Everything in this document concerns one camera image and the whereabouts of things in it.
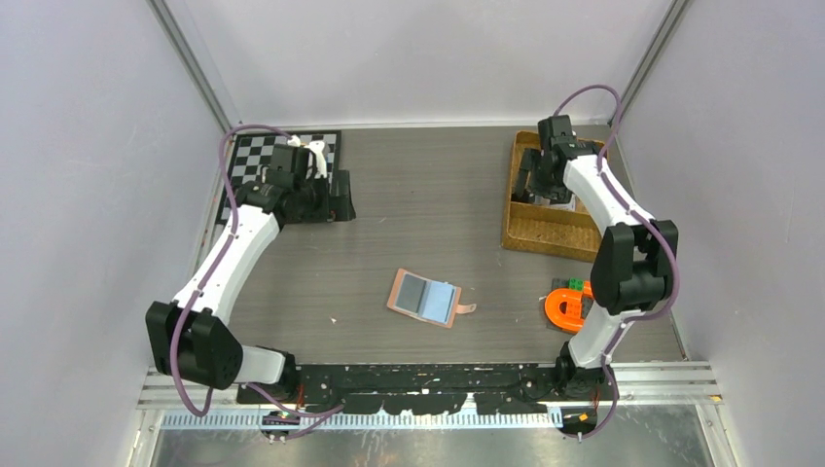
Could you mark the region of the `pink leather card holder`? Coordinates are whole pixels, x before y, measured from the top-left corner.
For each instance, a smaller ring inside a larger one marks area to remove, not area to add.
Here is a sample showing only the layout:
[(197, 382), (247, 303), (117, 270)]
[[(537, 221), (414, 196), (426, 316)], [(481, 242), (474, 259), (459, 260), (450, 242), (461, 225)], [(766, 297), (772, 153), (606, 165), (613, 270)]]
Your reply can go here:
[(425, 278), (407, 269), (396, 271), (386, 306), (417, 321), (449, 329), (457, 315), (476, 311), (476, 304), (463, 305), (462, 289), (444, 281)]

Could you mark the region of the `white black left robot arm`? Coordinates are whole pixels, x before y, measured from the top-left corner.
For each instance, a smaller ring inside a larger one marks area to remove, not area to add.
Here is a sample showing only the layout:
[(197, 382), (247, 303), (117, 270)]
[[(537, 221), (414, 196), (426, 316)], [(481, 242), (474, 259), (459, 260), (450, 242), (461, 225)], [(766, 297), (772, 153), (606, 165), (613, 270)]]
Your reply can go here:
[(231, 156), (226, 222), (194, 277), (168, 303), (146, 313), (158, 371), (213, 389), (260, 383), (276, 403), (299, 387), (286, 351), (241, 344), (229, 329), (236, 299), (266, 248), (289, 224), (355, 217), (349, 174), (339, 168), (339, 132), (241, 134)]

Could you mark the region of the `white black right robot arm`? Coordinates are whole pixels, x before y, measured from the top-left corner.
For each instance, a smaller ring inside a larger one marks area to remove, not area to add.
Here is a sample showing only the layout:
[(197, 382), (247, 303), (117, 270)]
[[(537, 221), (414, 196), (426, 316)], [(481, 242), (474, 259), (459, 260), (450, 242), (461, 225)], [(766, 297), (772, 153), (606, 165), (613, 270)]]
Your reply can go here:
[(579, 138), (566, 115), (537, 125), (538, 141), (520, 153), (510, 200), (527, 206), (579, 200), (600, 235), (590, 275), (593, 306), (555, 363), (555, 391), (580, 399), (611, 375), (614, 348), (636, 321), (649, 320), (678, 291), (678, 229), (658, 220), (624, 189), (606, 158), (608, 146)]

